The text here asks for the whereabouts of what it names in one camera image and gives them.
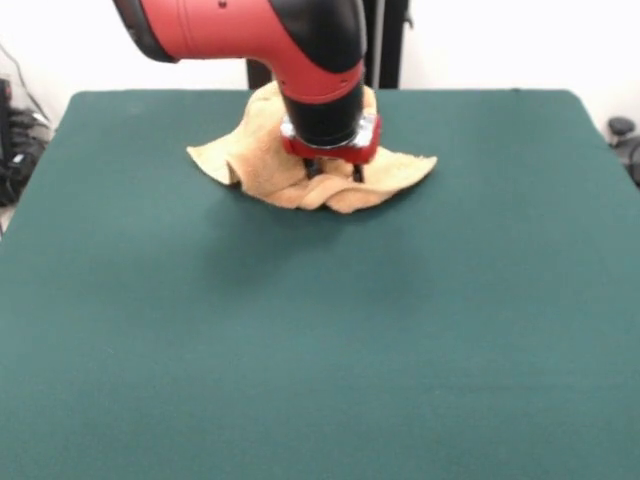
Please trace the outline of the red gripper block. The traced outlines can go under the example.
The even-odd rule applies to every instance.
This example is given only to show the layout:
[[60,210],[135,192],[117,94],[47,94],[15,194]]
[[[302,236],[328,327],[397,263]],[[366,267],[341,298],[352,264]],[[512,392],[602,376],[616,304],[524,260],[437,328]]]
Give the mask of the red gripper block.
[[381,124],[378,114],[363,113],[353,139],[337,146],[319,147],[303,142],[297,136],[289,117],[285,116],[280,125],[280,136],[288,154],[305,158],[304,168],[308,179],[321,174],[321,164],[315,158],[330,158],[353,164],[353,181],[363,182],[363,165],[371,161],[378,149]]

